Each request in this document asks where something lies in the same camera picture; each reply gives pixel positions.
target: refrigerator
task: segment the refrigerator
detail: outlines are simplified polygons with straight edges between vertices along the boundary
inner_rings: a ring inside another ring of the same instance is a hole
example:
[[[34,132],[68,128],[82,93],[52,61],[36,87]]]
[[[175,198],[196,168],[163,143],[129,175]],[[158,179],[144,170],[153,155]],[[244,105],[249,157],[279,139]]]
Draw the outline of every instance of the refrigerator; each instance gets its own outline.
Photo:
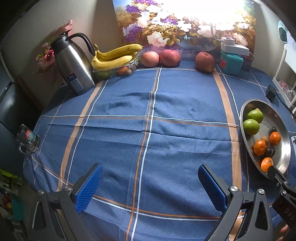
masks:
[[[24,155],[18,150],[16,136],[22,124],[33,130],[39,116],[0,64],[0,169],[23,177]]]

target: bunch of bananas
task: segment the bunch of bananas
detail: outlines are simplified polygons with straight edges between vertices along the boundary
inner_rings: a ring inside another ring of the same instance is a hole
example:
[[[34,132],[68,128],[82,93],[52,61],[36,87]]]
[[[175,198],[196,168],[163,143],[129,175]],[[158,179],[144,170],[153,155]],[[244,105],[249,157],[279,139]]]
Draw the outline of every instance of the bunch of bananas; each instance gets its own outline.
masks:
[[[140,44],[129,44],[106,53],[101,53],[96,44],[94,44],[94,48],[96,55],[93,57],[91,65],[96,70],[103,70],[127,64],[138,51],[143,49],[143,46]]]

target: black handle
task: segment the black handle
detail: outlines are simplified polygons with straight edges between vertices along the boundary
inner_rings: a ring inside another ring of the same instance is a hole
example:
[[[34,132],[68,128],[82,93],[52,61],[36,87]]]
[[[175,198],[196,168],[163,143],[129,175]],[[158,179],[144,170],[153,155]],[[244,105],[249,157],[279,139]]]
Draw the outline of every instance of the black handle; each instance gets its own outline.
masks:
[[[89,40],[89,38],[88,38],[85,34],[83,34],[83,33],[75,33],[75,34],[72,34],[71,36],[67,37],[66,40],[69,41],[70,39],[75,38],[75,37],[80,37],[80,38],[82,38],[82,39],[85,41],[85,43],[86,43],[86,45],[87,45],[87,48],[89,49],[89,52],[90,52],[93,56],[96,55],[96,53],[95,53],[95,51],[94,51],[94,47],[93,47],[92,44],[91,44],[91,41]]]

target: purple flower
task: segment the purple flower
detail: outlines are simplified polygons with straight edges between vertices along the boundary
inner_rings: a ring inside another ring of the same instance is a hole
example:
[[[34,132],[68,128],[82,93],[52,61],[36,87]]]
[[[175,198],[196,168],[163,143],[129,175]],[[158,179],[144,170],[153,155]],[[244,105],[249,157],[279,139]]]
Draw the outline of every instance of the purple flower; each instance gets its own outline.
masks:
[[[135,0],[134,3],[147,3],[148,5],[158,5],[157,2],[153,0]]]
[[[134,27],[133,29],[131,29],[129,31],[128,35],[125,38],[125,41],[130,42],[130,43],[135,42],[137,40],[136,39],[136,34],[141,32],[142,30],[143,30],[143,28],[141,28],[139,26]]]
[[[136,6],[130,6],[130,5],[127,5],[126,6],[126,11],[128,13],[141,13],[140,10],[136,7]]]
[[[168,16],[166,19],[161,19],[164,23],[171,23],[177,25],[177,20],[173,19],[171,16]]]

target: tablecloth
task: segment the tablecloth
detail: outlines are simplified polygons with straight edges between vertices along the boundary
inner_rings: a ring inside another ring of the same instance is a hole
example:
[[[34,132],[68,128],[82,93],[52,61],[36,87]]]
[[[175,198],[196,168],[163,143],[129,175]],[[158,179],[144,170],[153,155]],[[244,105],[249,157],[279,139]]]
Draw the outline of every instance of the tablecloth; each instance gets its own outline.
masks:
[[[263,188],[270,205],[275,198],[276,188],[252,163],[239,127],[243,103],[260,99],[295,135],[288,110],[266,99],[269,84],[270,77],[254,68],[233,77],[219,66],[206,74],[182,61],[176,68],[138,69],[101,81],[80,96],[61,87],[35,127],[41,144],[25,159],[24,175],[36,190],[59,191],[99,162],[103,181],[81,213],[98,240],[202,241],[221,213],[198,180],[201,164],[242,191]],[[291,147],[287,175],[295,185]],[[277,224],[272,208],[271,215]]]

